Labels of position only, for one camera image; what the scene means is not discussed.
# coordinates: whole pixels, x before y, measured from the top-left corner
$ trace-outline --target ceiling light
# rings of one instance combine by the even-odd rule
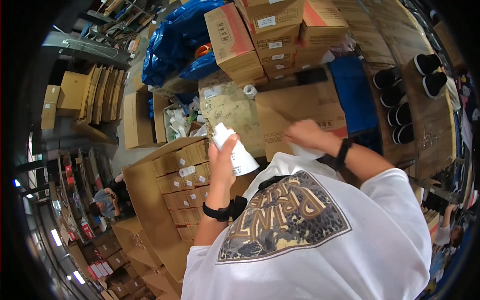
[[[58,234],[57,230],[54,229],[54,230],[51,231],[51,233],[52,233],[53,239],[55,240],[55,243],[57,244],[57,246],[60,246],[61,245],[61,240],[60,240],[60,237],[59,237],[59,234]]]

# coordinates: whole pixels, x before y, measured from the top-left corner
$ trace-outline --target gray shirt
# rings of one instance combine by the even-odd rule
[[[100,202],[105,204],[101,214],[106,217],[113,218],[115,217],[115,207],[113,206],[112,201],[108,198],[110,194],[105,192],[104,189],[99,190],[95,194],[95,202]]]

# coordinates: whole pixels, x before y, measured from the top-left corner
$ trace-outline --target black hair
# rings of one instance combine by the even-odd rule
[[[100,209],[98,208],[98,206],[96,205],[96,202],[93,202],[92,204],[90,204],[90,206],[88,207],[88,212],[92,215],[92,216],[99,216],[101,211]]]

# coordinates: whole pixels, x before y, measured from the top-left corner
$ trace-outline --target hand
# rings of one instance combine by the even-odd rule
[[[325,132],[314,120],[302,120],[292,124],[285,131],[285,141],[303,148],[316,149],[337,156],[342,139],[331,132]]]
[[[231,135],[223,144],[222,151],[216,147],[215,143],[211,143],[208,147],[208,158],[210,159],[211,185],[224,186],[230,189],[235,182],[236,176],[233,175],[233,166],[230,156],[233,147],[237,144],[239,136]]]

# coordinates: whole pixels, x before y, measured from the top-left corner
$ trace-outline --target fluorescent light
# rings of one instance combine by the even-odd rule
[[[78,282],[80,282],[80,284],[85,283],[85,280],[82,278],[82,276],[80,275],[80,273],[78,271],[75,271],[73,273],[73,275],[77,278],[77,280],[78,280]]]
[[[60,240],[59,233],[57,232],[57,230],[54,229],[54,230],[51,231],[51,233],[52,233],[53,239],[55,240],[55,243],[57,244],[57,246],[60,246],[61,245],[61,240]]]

